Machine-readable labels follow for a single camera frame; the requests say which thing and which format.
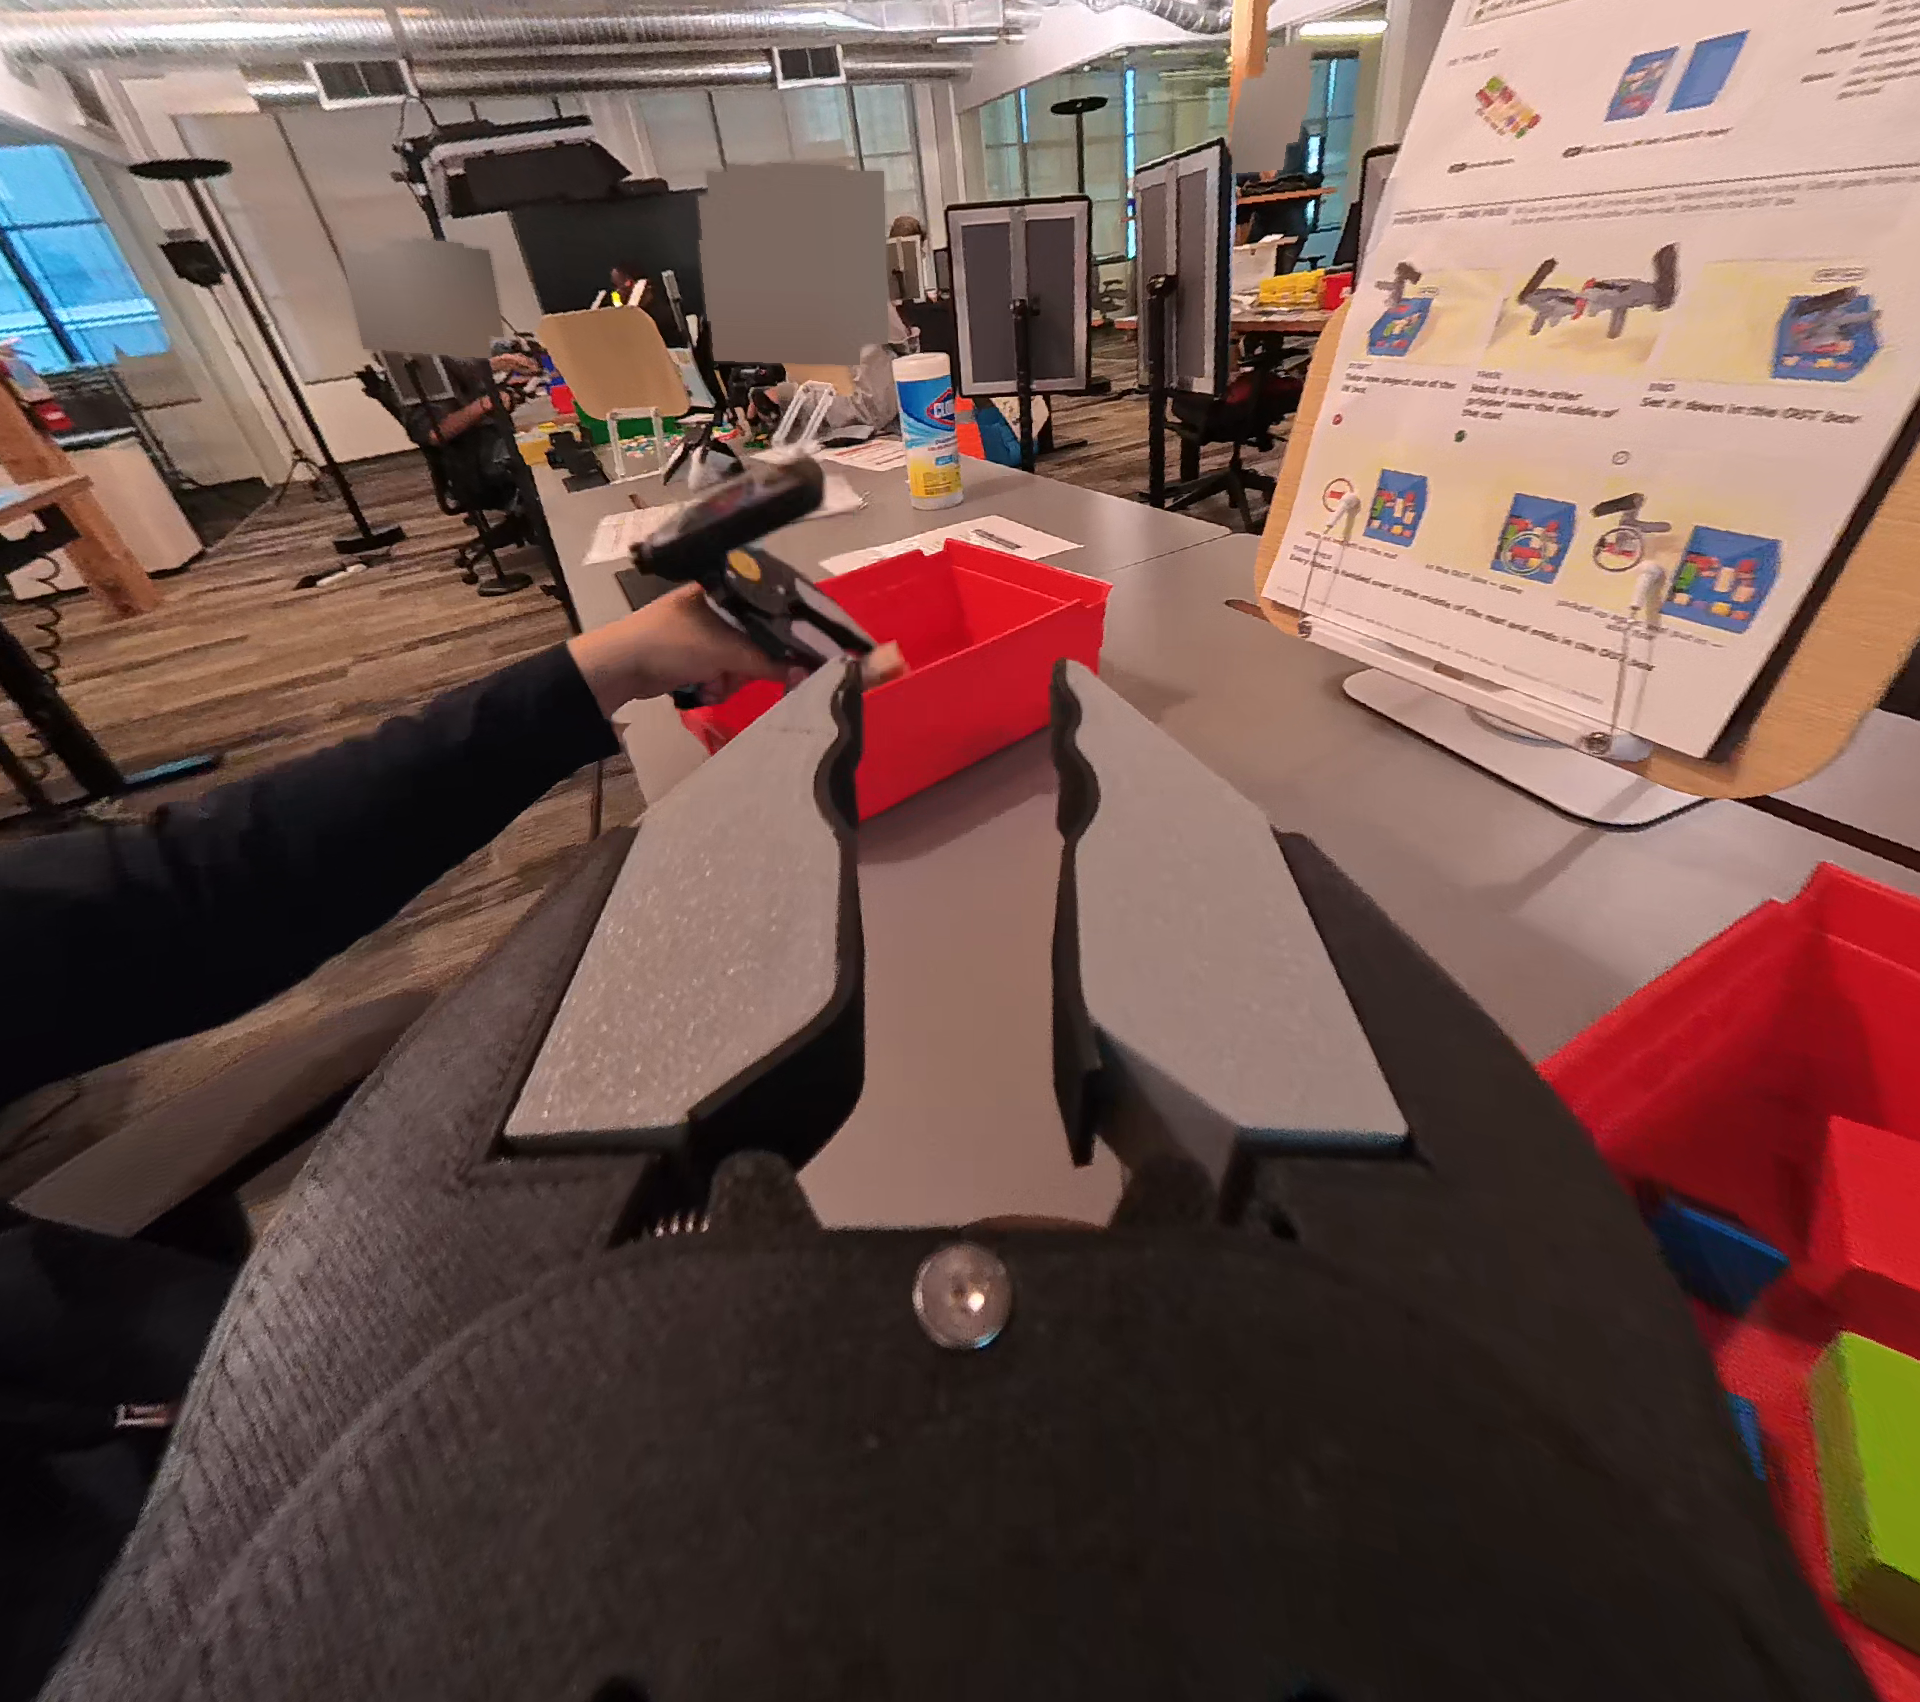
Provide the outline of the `printed instruction sheet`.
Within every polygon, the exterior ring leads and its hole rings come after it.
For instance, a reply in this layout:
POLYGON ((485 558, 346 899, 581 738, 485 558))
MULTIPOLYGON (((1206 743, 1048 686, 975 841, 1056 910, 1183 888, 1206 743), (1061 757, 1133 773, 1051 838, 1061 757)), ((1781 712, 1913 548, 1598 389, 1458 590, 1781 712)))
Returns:
POLYGON ((1455 0, 1262 585, 1709 758, 1914 414, 1914 0, 1455 0))

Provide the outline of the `wooden document stand board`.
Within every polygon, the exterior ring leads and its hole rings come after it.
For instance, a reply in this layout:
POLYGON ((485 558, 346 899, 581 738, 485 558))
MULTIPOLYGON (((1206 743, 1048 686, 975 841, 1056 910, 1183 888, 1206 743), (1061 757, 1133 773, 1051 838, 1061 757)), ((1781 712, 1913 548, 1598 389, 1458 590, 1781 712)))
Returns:
POLYGON ((685 416, 692 400, 653 315, 639 305, 544 313, 537 341, 575 405, 600 420, 618 414, 685 416))
POLYGON ((1313 428, 1331 417, 1328 386, 1347 313, 1349 308, 1342 305, 1321 319, 1302 404, 1290 422, 1275 496, 1261 529, 1256 606, 1267 623, 1311 646, 1358 662, 1359 670, 1380 670, 1429 686, 1461 706, 1500 713, 1522 728, 1624 764, 1632 773, 1705 802, 1781 794, 1819 773, 1856 738, 1914 650, 1914 448, 1906 448, 1898 471, 1874 482, 1862 504, 1858 534, 1834 553, 1822 593, 1807 600, 1805 620, 1778 655, 1778 670, 1757 685, 1757 698, 1735 723, 1732 741, 1703 758, 1659 749, 1618 728, 1618 721, 1577 733, 1561 713, 1473 674, 1438 662, 1414 662, 1399 646, 1374 637, 1321 631, 1317 611, 1280 598, 1279 575, 1286 564, 1286 522, 1302 488, 1313 428))

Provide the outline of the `person's left forearm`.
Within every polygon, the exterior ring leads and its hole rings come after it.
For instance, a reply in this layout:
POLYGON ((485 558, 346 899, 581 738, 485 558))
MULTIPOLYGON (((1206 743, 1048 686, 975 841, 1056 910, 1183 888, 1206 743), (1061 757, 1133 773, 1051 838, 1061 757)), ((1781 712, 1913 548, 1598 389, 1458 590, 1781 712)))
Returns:
POLYGON ((203 802, 4 845, 4 1108, 290 991, 608 757, 639 691, 552 646, 203 802))

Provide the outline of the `grey panel on stand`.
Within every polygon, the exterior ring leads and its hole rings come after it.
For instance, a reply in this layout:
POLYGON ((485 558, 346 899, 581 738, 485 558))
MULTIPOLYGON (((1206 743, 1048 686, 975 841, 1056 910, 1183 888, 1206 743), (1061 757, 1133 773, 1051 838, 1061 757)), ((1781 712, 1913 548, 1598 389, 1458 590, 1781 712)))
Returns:
POLYGON ((1133 176, 1136 371, 1147 394, 1147 503, 1163 508, 1163 438, 1177 395, 1219 404, 1228 386, 1234 158, 1214 137, 1133 176))
POLYGON ((953 203, 948 268, 954 394, 1011 395, 1019 467, 1035 473, 1035 400, 1091 382, 1091 200, 953 203))

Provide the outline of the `black office chair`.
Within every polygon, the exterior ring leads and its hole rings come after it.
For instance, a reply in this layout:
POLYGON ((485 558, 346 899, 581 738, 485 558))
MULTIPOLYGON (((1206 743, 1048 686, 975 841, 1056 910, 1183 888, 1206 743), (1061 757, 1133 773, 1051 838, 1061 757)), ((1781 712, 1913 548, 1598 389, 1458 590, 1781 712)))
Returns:
POLYGON ((450 558, 460 581, 480 598, 529 590, 534 578, 508 569, 500 560, 514 548, 531 545, 516 482, 500 451, 470 435, 450 443, 428 441, 419 453, 442 514, 468 524, 468 540, 450 558))

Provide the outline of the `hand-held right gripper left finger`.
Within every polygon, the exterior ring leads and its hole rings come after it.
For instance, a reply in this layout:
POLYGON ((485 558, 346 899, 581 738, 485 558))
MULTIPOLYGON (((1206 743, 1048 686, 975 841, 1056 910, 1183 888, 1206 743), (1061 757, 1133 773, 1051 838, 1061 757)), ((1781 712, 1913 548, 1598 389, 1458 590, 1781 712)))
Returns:
POLYGON ((505 1120, 516 1155, 812 1155, 862 1085, 852 771, 833 662, 651 802, 505 1120))

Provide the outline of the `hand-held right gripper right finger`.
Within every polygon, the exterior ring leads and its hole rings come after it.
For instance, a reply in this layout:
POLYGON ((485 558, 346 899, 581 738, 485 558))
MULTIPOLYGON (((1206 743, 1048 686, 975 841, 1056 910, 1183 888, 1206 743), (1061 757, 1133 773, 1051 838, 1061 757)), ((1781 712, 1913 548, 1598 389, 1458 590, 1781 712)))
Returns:
POLYGON ((1086 664, 1048 681, 1070 1156, 1384 1159, 1409 1123, 1265 813, 1086 664))

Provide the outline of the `person's left hand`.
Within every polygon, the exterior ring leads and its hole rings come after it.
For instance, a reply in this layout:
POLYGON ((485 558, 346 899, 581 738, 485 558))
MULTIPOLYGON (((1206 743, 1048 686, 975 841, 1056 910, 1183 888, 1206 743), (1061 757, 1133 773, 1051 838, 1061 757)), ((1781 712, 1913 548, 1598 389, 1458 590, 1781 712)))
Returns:
POLYGON ((602 716, 692 688, 700 703, 731 698, 753 681, 787 686, 796 676, 731 626, 693 588, 673 588, 651 604, 567 644, 602 716))

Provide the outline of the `red plastic bin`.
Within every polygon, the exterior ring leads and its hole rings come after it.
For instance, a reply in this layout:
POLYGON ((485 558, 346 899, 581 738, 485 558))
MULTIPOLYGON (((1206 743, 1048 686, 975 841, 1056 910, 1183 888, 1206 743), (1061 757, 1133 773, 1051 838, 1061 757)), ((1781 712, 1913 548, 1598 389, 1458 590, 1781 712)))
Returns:
POLYGON ((1818 866, 1798 895, 1735 921, 1541 1070, 1642 1216, 1673 1191, 1787 1253, 1787 1276, 1749 1317, 1684 1293, 1686 1307, 1721 1394, 1761 1409, 1770 1466, 1761 1488, 1828 1617, 1877 1697, 1914 1697, 1914 1651, 1870 1633, 1832 1593, 1807 1379, 1852 1328, 1798 1266, 1828 1118, 1918 1143, 1914 895, 1818 866))
POLYGON ((817 590, 902 655, 899 676, 859 686, 857 767, 837 771, 837 795, 862 823, 1045 728, 1055 670, 1096 670, 1112 593, 966 545, 876 562, 817 590))

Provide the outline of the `green wooden block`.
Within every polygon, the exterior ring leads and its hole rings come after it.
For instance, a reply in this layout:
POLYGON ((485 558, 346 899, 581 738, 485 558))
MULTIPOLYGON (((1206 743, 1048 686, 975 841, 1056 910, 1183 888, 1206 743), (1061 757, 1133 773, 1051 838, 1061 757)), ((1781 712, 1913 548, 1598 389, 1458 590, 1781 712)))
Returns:
POLYGON ((1839 1330, 1807 1379, 1838 1605, 1918 1650, 1918 1359, 1839 1330))

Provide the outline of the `black floor lamp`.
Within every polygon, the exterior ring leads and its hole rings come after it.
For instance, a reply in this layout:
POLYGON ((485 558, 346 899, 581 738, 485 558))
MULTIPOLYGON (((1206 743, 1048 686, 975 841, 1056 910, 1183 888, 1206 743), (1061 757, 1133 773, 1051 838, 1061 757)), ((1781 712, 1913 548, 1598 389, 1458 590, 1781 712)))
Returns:
POLYGON ((231 289, 234 295, 238 299, 245 313, 245 320, 250 323, 250 333, 256 344, 271 360, 276 377, 280 381, 290 400, 290 407, 301 420, 306 448, 314 453, 314 458, 319 458, 319 467, 322 471, 322 478, 330 482, 338 503, 347 514, 350 533, 333 540, 333 549, 340 558, 340 562, 342 564, 387 562, 397 543, 404 540, 404 529, 399 524, 374 528, 368 509, 357 499, 357 489, 352 488, 347 467, 333 453, 321 420, 316 417, 314 405, 306 399, 301 376, 296 374, 290 356, 280 344, 276 323, 265 313, 265 302, 256 290, 250 274, 241 260, 238 251, 234 248, 224 228, 224 222, 215 211, 212 185, 228 176, 228 161, 219 156, 192 156, 192 153, 137 156, 131 158, 131 163, 126 163, 126 172, 131 178, 138 178, 142 185, 167 187, 185 200, 199 228, 195 242, 212 251, 213 264, 220 274, 220 285, 231 289))

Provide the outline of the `paper sheet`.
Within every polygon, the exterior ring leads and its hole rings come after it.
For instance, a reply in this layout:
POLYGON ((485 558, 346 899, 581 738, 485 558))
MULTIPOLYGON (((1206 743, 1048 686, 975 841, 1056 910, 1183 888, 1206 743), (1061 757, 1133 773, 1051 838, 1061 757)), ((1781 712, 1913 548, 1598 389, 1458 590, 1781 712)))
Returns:
POLYGON ((1029 562, 1047 562, 1082 548, 1075 538, 1037 529, 1004 514, 984 514, 963 522, 938 522, 908 538, 825 555, 820 569, 828 578, 840 578, 902 555, 934 555, 950 545, 983 548, 990 555, 1011 555, 1029 562))
POLYGON ((692 508, 680 499, 605 514, 587 540, 583 564, 626 562, 636 545, 670 533, 692 508))

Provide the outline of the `window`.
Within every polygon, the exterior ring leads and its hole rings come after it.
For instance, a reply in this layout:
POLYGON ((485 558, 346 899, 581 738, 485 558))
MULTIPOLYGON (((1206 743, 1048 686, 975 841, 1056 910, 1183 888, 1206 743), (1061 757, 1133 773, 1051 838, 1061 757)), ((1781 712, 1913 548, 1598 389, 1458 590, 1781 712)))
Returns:
POLYGON ((56 145, 3 146, 3 341, 40 376, 171 349, 164 315, 56 145))

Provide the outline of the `disinfectant wipes canister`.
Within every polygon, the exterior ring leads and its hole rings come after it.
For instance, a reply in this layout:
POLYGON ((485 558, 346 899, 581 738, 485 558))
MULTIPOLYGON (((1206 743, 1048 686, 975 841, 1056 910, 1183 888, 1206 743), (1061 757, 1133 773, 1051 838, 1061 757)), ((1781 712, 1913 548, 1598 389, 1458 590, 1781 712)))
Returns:
POLYGON ((954 377, 944 350, 892 360, 908 492, 914 509, 948 509, 965 499, 958 446, 954 377))

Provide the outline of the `blue wooden wedge block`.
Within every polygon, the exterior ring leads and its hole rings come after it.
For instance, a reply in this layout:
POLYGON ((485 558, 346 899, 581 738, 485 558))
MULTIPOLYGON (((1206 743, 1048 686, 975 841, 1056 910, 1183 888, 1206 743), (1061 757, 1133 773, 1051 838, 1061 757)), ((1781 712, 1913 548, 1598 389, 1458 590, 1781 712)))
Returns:
POLYGON ((1763 1235, 1673 1191, 1644 1210, 1644 1225, 1684 1293, 1721 1317, 1749 1317, 1787 1276, 1787 1253, 1763 1235))

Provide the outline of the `long red wooden block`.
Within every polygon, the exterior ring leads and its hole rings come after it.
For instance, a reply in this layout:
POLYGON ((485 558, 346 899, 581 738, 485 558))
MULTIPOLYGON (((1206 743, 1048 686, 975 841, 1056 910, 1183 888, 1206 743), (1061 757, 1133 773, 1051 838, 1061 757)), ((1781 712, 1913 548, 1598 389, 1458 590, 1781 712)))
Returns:
POLYGON ((1914 1140, 1828 1118, 1800 1278, 1852 1330, 1889 1345, 1914 1340, 1914 1140))

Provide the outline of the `person's dark clothing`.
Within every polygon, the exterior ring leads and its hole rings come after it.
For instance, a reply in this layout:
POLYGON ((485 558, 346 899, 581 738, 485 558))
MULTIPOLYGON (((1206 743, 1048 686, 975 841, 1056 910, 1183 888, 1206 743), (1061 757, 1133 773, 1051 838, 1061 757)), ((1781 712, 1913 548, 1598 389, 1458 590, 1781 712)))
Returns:
POLYGON ((148 1497, 250 1253, 234 1191, 131 1236, 3 1211, 3 1697, 35 1697, 148 1497))

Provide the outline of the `black studio light panel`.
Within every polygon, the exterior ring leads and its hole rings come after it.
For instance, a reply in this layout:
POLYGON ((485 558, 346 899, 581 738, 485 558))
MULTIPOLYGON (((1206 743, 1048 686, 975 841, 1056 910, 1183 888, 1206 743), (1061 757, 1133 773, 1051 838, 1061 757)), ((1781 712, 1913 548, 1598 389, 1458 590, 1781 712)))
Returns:
POLYGON ((607 201, 632 178, 588 117, 433 127, 392 141, 397 173, 439 226, 542 203, 607 201))

